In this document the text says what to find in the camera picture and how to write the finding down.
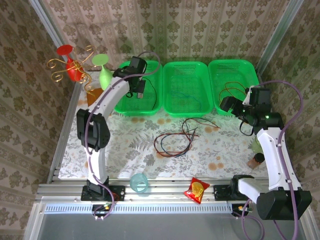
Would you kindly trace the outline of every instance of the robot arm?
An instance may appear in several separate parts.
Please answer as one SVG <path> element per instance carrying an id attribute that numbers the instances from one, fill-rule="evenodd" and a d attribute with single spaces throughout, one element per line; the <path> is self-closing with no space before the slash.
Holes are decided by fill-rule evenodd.
<path id="1" fill-rule="evenodd" d="M 144 92 L 145 80 L 141 80 L 137 76 L 127 77 L 125 80 L 122 80 L 122 78 L 135 74 L 143 74 L 146 68 L 147 62 L 145 60 L 135 56 L 132 57 L 129 66 L 119 68 L 113 73 L 109 86 L 99 98 L 88 109 L 79 109 L 76 114 L 77 137 L 81 140 L 87 159 L 90 157 L 91 163 L 88 168 L 87 185 L 84 187 L 85 191 L 87 191 L 86 195 L 90 195 L 90 199 L 106 200 L 108 198 L 108 193 L 99 185 L 94 176 L 104 185 L 109 185 L 105 164 L 105 147 L 111 136 L 107 125 L 109 115 L 123 96 L 131 98 L 133 97 L 133 93 L 138 93 L 141 96 Z M 96 109 L 91 118 L 87 133 L 88 148 L 92 151 L 90 156 L 85 145 L 85 130 L 89 115 L 93 112 L 94 108 Z"/>
<path id="2" fill-rule="evenodd" d="M 284 124 L 278 112 L 271 112 L 270 90 L 251 87 L 244 102 L 235 97 L 225 97 L 220 107 L 253 127 L 253 132 L 261 144 L 268 171 L 269 187 L 263 187 L 252 176 L 235 175 L 228 190 L 234 199 L 250 198 L 257 205 L 257 211 L 263 220 L 293 220 L 293 209 L 288 181 L 291 181 L 300 218 L 312 201 L 309 191 L 303 191 L 292 168 L 286 147 L 285 135 L 282 135 L 281 148 L 278 138 Z M 280 158 L 280 149 L 285 165 Z M 287 168 L 290 180 L 285 174 Z"/>

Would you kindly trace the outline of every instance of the snack bag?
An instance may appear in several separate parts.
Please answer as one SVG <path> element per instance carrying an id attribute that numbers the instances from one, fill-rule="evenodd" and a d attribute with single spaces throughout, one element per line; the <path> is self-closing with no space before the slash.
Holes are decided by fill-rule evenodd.
<path id="1" fill-rule="evenodd" d="M 199 179 L 193 177 L 190 187 L 187 191 L 184 192 L 184 195 L 200 204 L 204 192 L 209 186 L 210 184 L 200 181 Z"/>

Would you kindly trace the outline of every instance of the green plastic basket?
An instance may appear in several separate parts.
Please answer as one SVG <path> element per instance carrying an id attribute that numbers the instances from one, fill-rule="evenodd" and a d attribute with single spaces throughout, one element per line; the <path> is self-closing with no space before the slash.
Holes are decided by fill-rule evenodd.
<path id="1" fill-rule="evenodd" d="M 231 109 L 229 112 L 225 112 L 220 108 L 220 101 L 222 101 L 225 97 L 233 95 L 237 99 L 243 101 L 246 97 L 244 94 L 245 89 L 243 87 L 249 88 L 252 85 L 259 84 L 254 66 L 246 60 L 213 60 L 209 63 L 208 69 L 214 105 L 217 113 L 220 115 L 232 115 Z"/>
<path id="2" fill-rule="evenodd" d="M 154 71 L 158 66 L 157 61 L 147 60 L 146 63 L 146 73 Z M 130 61 L 126 61 L 122 63 L 119 67 L 123 68 L 124 66 L 128 66 L 129 64 Z M 123 96 L 121 100 L 118 102 L 118 104 L 115 106 L 114 110 L 125 116 L 150 116 L 158 112 L 163 103 L 162 72 L 163 67 L 161 65 L 156 73 L 143 77 L 143 79 L 146 80 L 143 91 L 143 98 L 137 98 L 137 93 L 133 93 L 133 97 L 130 98 Z"/>
<path id="3" fill-rule="evenodd" d="M 174 61 L 163 67 L 163 107 L 172 117 L 202 117 L 214 108 L 208 67 Z"/>

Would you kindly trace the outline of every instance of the patterned tablecloth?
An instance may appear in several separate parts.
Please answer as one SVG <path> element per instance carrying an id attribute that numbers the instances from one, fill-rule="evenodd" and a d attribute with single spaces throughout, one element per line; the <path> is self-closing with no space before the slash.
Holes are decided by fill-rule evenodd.
<path id="1" fill-rule="evenodd" d="M 91 74 L 94 81 L 99 73 Z M 87 109 L 86 92 L 78 99 L 78 109 Z M 154 148 L 154 139 L 162 133 L 181 131 L 184 118 L 173 118 L 163 108 L 153 116 L 128 117 L 113 112 L 107 124 L 111 139 L 106 146 L 106 171 L 111 178 L 130 178 L 136 173 L 144 173 L 148 178 L 156 177 L 198 177 L 230 178 L 234 174 L 251 174 L 267 177 L 267 167 L 263 163 L 251 170 L 247 166 L 254 153 L 250 149 L 253 136 L 245 136 L 239 131 L 240 120 L 233 116 L 221 116 L 214 110 L 204 118 L 220 127 L 210 127 L 190 121 L 190 129 L 198 127 L 192 148 L 180 157 L 162 157 Z M 250 132 L 244 124 L 243 131 Z M 168 150 L 181 150 L 187 141 L 180 135 L 169 136 L 164 141 Z M 69 133 L 67 146 L 61 163 L 59 178 L 87 178 L 88 163 L 84 147 L 77 138 L 76 116 Z"/>

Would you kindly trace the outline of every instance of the wall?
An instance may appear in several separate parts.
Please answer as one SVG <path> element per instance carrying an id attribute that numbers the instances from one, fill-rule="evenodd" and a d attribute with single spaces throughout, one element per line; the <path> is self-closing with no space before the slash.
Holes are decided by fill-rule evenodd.
<path id="1" fill-rule="evenodd" d="M 0 239 L 22 239 L 73 84 L 51 80 L 55 47 L 28 1 L 0 3 Z"/>
<path id="2" fill-rule="evenodd" d="M 320 226 L 320 1 L 304 0 L 262 79 L 286 80 L 303 94 L 303 113 L 287 130 L 286 139 L 296 175 L 311 191 Z M 299 110 L 296 92 L 285 85 L 270 87 L 274 109 L 288 121 Z"/>
<path id="3" fill-rule="evenodd" d="M 143 51 L 162 63 L 261 57 L 288 0 L 42 0 L 66 43 L 93 44 L 109 67 Z"/>

